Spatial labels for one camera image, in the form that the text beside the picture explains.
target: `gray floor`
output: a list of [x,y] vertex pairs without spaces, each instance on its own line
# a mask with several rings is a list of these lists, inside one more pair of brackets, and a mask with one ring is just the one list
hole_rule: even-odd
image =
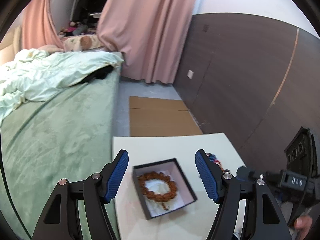
[[130,136],[129,97],[147,97],[181,100],[172,85],[146,84],[124,81],[119,84],[118,100],[115,109],[114,136]]

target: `white table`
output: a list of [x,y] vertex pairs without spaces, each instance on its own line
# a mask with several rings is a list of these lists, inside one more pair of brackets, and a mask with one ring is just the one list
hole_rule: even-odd
[[[206,239],[218,205],[211,200],[195,165],[199,149],[215,154],[235,176],[242,159],[223,133],[179,137],[114,137],[113,158],[129,154],[129,165],[116,195],[116,213],[122,240]],[[132,181],[132,167],[177,158],[198,201],[169,214],[146,220]],[[243,224],[245,201],[240,201],[236,229]]]

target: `open box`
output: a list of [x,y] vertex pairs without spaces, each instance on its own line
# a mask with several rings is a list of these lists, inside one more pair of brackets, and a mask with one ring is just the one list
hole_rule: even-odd
[[[155,171],[157,173],[163,172],[165,175],[169,175],[171,177],[171,180],[173,180],[176,183],[176,186],[178,188],[177,196],[174,198],[174,201],[172,201],[170,209],[167,211],[164,209],[155,210],[153,208],[154,207],[153,201],[148,200],[140,190],[138,176],[145,173],[152,172],[152,171]],[[175,158],[134,166],[132,178],[133,178],[136,191],[138,193],[138,197],[139,197],[143,212],[147,220],[178,210],[197,200],[196,194],[193,192],[186,176],[184,175],[180,165],[178,164],[177,159]]]

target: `dark switch plate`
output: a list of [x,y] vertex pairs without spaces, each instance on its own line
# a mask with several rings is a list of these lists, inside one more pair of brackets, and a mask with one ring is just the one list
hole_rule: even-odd
[[209,25],[205,24],[205,25],[203,25],[203,29],[202,30],[204,32],[206,32],[206,31],[208,31],[208,28],[209,28]]

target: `curtain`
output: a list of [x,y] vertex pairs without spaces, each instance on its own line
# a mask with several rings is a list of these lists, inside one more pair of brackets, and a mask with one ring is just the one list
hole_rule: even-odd
[[124,53],[122,75],[173,83],[196,0],[107,0],[97,34]]
[[63,49],[51,18],[50,0],[32,0],[23,16],[22,48],[37,49],[44,45]]

